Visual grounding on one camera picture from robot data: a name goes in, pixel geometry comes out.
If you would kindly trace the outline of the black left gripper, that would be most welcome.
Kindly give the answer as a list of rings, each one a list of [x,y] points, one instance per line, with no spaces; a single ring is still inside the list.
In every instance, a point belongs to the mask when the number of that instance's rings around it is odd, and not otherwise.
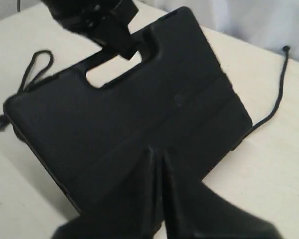
[[[108,46],[130,60],[137,52],[128,25],[138,13],[132,0],[44,0],[52,18],[65,30]],[[96,36],[99,26],[100,38]]]

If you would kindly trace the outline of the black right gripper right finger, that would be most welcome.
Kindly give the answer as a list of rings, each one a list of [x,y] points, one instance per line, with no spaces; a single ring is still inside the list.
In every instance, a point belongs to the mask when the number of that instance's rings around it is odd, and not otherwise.
[[[268,221],[224,200],[163,154],[163,211],[169,239],[280,239]]]

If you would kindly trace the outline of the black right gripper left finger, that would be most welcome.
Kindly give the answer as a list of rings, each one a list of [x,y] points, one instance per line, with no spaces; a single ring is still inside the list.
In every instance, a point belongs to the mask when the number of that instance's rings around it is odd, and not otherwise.
[[[147,148],[94,207],[57,228],[54,239],[151,239],[163,220],[159,154]]]

